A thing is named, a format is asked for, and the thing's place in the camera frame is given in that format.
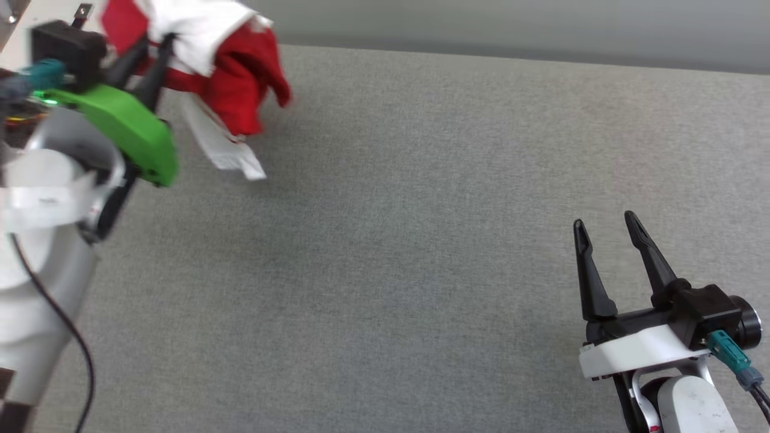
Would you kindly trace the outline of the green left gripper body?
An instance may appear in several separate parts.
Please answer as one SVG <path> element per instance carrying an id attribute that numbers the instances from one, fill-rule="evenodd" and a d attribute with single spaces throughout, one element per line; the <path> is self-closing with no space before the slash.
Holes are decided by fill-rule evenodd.
<path id="1" fill-rule="evenodd" d="M 133 91 L 99 83 L 82 93 L 67 90 L 42 91 L 42 102 L 55 108 L 74 108 L 112 141 L 140 168 L 143 180 L 169 187 L 179 165 L 170 127 L 156 115 L 163 86 Z"/>

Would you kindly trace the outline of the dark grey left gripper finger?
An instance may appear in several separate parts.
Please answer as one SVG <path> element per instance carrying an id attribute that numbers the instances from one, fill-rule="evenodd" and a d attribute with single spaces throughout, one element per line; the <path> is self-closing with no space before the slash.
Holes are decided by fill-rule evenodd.
<path id="1" fill-rule="evenodd" d="M 146 35 L 140 36 L 126 52 L 119 55 L 107 68 L 107 85 L 118 90 L 124 90 L 132 76 L 148 58 L 149 39 Z"/>
<path id="2" fill-rule="evenodd" d="M 166 70 L 173 55 L 173 43 L 176 34 L 168 33 L 156 47 L 156 56 L 146 69 L 145 75 L 135 85 L 135 98 L 150 112 L 156 112 L 162 89 L 165 84 Z"/>

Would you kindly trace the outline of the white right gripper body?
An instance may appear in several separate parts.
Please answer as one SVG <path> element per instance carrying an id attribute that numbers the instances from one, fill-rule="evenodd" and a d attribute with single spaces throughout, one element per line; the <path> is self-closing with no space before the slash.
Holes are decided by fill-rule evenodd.
<path id="1" fill-rule="evenodd" d="M 679 368 L 685 375 L 710 381 L 707 350 L 691 350 L 668 325 L 670 312 L 655 308 L 621 313 L 617 317 L 590 321 L 586 345 L 578 357 L 586 378 Z"/>

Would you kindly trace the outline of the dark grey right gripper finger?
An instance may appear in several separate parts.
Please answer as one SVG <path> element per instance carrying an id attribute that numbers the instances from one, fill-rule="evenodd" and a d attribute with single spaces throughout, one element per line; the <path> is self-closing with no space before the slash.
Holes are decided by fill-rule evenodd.
<path id="1" fill-rule="evenodd" d="M 690 282 L 685 278 L 677 277 L 635 212 L 625 211 L 624 219 L 632 244 L 639 251 L 644 262 L 647 279 L 652 288 L 653 307 L 671 309 L 674 296 L 683 290 L 689 290 Z"/>
<path id="2" fill-rule="evenodd" d="M 618 315 L 593 260 L 593 244 L 581 219 L 573 224 L 576 265 L 581 296 L 581 313 L 586 322 L 602 322 Z"/>

